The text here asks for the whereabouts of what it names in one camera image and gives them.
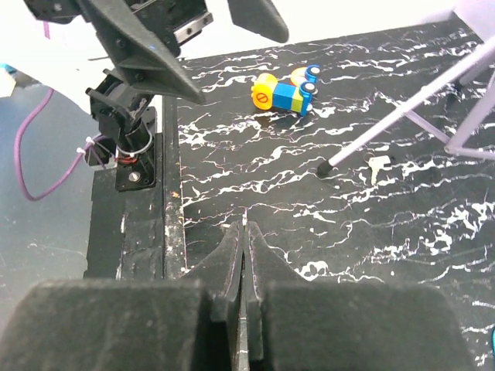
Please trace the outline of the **small silver key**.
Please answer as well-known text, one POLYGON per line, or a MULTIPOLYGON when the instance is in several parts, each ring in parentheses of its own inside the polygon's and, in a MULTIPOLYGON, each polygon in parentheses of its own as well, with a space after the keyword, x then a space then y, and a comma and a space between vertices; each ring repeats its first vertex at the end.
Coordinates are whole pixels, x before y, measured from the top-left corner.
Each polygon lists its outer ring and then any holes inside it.
POLYGON ((244 209, 244 211, 243 211, 241 222, 242 222, 243 230, 245 230, 245 228, 248 224, 248 210, 247 209, 244 209))

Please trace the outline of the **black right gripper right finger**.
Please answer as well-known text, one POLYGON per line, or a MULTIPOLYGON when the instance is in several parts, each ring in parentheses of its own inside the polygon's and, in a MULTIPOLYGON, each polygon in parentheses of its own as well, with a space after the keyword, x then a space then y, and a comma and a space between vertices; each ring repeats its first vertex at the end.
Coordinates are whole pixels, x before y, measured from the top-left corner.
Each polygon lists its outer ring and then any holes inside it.
POLYGON ((445 296, 425 285, 307 281, 243 231, 247 344, 254 370, 471 370, 445 296))

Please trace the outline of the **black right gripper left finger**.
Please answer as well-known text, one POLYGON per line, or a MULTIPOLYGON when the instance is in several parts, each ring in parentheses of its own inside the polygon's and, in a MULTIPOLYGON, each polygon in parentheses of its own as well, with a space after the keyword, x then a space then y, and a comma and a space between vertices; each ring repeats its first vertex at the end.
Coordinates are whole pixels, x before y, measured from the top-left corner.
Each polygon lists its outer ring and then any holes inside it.
POLYGON ((3 370, 232 370, 241 231, 174 280, 46 281, 1 337, 3 370))

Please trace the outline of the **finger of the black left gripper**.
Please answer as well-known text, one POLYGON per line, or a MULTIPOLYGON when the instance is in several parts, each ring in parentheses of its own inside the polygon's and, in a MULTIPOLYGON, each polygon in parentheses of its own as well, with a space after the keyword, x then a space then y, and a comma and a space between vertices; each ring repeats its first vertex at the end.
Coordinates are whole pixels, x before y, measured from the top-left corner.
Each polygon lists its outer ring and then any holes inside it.
POLYGON ((228 0, 232 23, 277 43, 286 43, 289 30, 270 0, 228 0))
POLYGON ((80 1, 115 69, 133 89, 204 102, 201 89, 166 45, 147 30, 124 1, 80 1))

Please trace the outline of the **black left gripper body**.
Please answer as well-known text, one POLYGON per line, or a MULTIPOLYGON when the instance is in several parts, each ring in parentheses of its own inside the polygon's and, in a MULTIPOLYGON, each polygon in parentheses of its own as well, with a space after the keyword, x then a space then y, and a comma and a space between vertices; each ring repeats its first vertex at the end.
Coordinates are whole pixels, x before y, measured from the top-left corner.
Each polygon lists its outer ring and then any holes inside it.
MULTIPOLYGON (((124 3, 174 56, 180 54, 180 47, 184 43, 200 34, 213 21, 204 1, 125 0, 124 3)), ((79 1, 25 0, 24 4, 40 21, 66 25, 77 16, 82 16, 85 22, 90 22, 79 1)))

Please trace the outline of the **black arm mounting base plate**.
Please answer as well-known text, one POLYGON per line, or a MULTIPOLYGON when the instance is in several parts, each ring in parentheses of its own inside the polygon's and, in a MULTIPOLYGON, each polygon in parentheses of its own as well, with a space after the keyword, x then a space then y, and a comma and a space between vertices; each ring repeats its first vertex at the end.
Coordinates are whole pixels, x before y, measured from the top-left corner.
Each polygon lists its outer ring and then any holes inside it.
POLYGON ((177 279, 186 272, 177 100, 158 105, 156 181, 119 192, 116 169, 95 172, 85 278, 177 279))

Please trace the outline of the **black headed key with ring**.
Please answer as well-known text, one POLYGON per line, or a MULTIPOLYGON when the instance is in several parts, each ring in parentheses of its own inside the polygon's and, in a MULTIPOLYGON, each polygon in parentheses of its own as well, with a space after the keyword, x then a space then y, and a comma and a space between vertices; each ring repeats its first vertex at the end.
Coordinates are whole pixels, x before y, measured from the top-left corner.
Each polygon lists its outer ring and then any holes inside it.
POLYGON ((388 155, 372 156, 367 160, 367 164, 371 171, 370 183, 374 186, 377 183, 379 171, 391 164, 391 158, 388 155))

